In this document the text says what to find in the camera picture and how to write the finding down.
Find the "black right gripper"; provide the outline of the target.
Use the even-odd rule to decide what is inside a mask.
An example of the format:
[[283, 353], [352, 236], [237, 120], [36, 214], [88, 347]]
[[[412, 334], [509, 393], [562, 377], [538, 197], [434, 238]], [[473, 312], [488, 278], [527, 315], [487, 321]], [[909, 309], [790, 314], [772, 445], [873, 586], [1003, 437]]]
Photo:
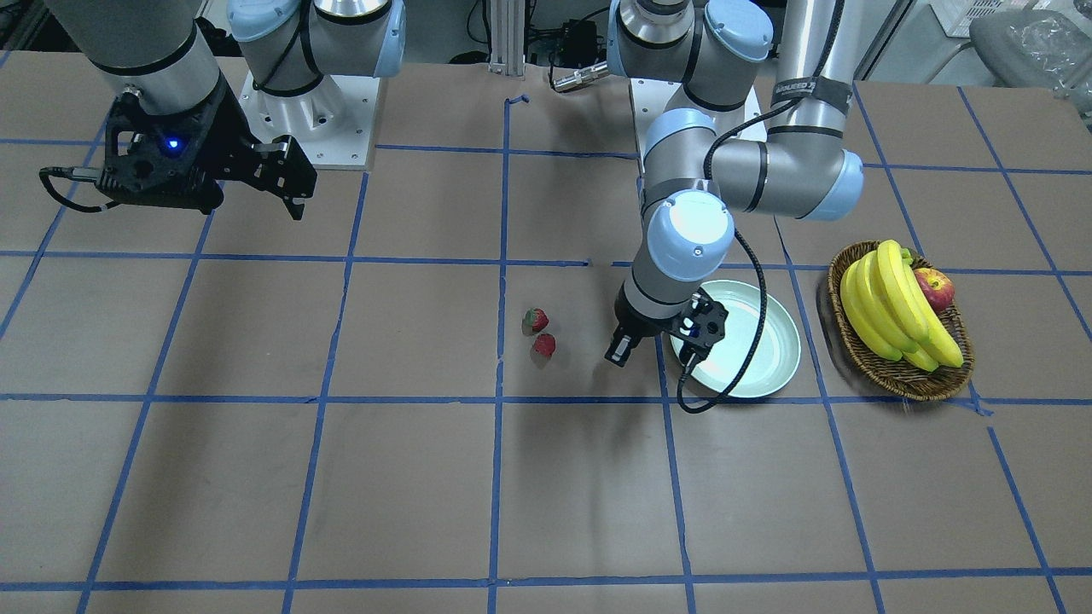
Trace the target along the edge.
[[302, 220], [316, 168], [292, 135], [261, 142], [230, 88], [171, 115], [145, 113], [143, 101], [140, 90], [122, 90], [107, 117], [104, 165], [44, 167], [44, 191], [82, 213], [126, 205], [207, 214], [222, 205], [225, 180], [276, 194], [292, 220]]

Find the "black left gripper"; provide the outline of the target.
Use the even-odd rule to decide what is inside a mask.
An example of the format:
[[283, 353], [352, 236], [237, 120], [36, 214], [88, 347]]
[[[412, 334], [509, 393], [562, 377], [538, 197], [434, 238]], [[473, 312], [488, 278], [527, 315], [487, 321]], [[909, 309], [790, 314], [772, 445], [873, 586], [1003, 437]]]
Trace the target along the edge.
[[645, 338], [667, 334], [682, 342], [679, 361], [685, 367], [693, 367], [707, 361], [713, 347], [725, 338], [726, 319], [729, 310], [714, 300], [705, 290], [698, 290], [690, 300], [682, 304], [680, 311], [670, 318], [651, 318], [636, 310], [620, 288], [613, 302], [613, 312], [618, 326], [613, 330], [612, 342], [605, 350], [604, 359], [617, 367], [624, 367], [632, 351]]

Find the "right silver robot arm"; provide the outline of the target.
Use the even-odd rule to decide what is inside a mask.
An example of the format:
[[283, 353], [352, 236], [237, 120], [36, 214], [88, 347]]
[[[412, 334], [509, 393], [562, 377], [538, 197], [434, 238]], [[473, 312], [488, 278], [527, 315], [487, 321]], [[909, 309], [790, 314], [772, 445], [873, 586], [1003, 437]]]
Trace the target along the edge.
[[397, 75], [402, 1], [230, 1], [261, 119], [254, 135], [195, 19], [180, 1], [49, 1], [48, 9], [112, 85], [102, 167], [47, 166], [44, 191], [82, 213], [171, 206], [211, 214], [223, 182], [275, 194], [293, 220], [314, 194], [305, 141], [345, 127], [335, 79]]

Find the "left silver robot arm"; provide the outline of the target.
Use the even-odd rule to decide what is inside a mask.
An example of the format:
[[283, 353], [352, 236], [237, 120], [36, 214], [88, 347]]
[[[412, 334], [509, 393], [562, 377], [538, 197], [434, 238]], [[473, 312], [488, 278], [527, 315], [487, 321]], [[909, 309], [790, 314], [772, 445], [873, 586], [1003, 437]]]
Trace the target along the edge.
[[741, 122], [772, 22], [752, 1], [615, 1], [613, 74], [678, 83], [641, 147], [642, 241], [615, 302], [606, 358], [618, 366], [643, 339], [700, 319], [700, 285], [734, 239], [734, 212], [839, 220], [863, 191], [863, 164], [843, 145], [860, 1], [790, 1], [769, 128]]

